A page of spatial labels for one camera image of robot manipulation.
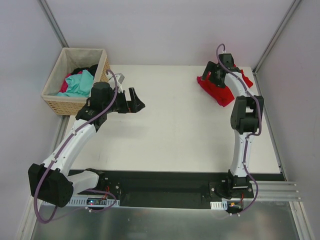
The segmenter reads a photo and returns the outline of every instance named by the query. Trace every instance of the teal cloth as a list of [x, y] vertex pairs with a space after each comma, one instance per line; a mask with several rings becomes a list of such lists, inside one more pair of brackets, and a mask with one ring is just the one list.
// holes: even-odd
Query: teal cloth
[[87, 70], [83, 70], [82, 74], [75, 74], [65, 79], [68, 84], [66, 92], [58, 92], [60, 97], [89, 97], [92, 86], [94, 85], [94, 76]]

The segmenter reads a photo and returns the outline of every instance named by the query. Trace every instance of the pink cloth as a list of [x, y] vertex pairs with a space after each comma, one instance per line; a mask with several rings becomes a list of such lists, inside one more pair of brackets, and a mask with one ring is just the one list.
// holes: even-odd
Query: pink cloth
[[63, 83], [62, 83], [62, 86], [61, 86], [61, 88], [60, 88], [60, 93], [65, 93], [66, 91], [67, 91], [67, 89], [68, 89], [68, 83], [66, 82], [66, 79], [68, 78], [68, 77], [70, 77], [71, 76], [71, 73], [68, 73], [66, 76], [65, 76], [65, 78], [64, 78], [64, 81], [63, 81]]

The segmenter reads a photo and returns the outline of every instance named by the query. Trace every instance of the black cloth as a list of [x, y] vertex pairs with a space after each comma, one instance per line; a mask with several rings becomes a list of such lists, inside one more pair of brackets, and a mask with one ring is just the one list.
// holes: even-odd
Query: black cloth
[[98, 68], [98, 64], [92, 65], [91, 67], [82, 67], [82, 68], [79, 67], [79, 68], [76, 68], [75, 70], [73, 70], [71, 75], [75, 75], [75, 74], [78, 74], [79, 72], [81, 72], [83, 70], [87, 70], [92, 76], [95, 76], [97, 68]]

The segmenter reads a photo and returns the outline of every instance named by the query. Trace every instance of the white wall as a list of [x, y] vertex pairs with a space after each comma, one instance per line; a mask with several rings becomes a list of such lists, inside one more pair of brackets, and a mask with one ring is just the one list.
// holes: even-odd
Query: white wall
[[60, 118], [41, 91], [61, 46], [36, 0], [0, 7], [0, 239], [12, 240], [30, 196], [28, 168], [52, 147]]
[[293, 0], [47, 0], [70, 47], [113, 65], [206, 65], [225, 43], [254, 67]]
[[288, 179], [320, 236], [320, 2], [304, 0], [258, 72]]

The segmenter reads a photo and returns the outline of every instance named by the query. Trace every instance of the table top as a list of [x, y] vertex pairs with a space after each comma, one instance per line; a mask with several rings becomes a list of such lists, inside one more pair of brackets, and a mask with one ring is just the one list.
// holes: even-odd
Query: table top
[[[197, 83], [205, 66], [112, 65], [134, 87], [146, 107], [138, 113], [110, 113], [84, 146], [72, 169], [119, 171], [227, 172], [234, 154], [230, 126], [234, 101], [218, 105]], [[250, 67], [241, 67], [255, 82]], [[251, 90], [258, 94], [256, 85]], [[75, 121], [70, 116], [67, 131]], [[253, 140], [249, 170], [280, 173], [265, 117]]]

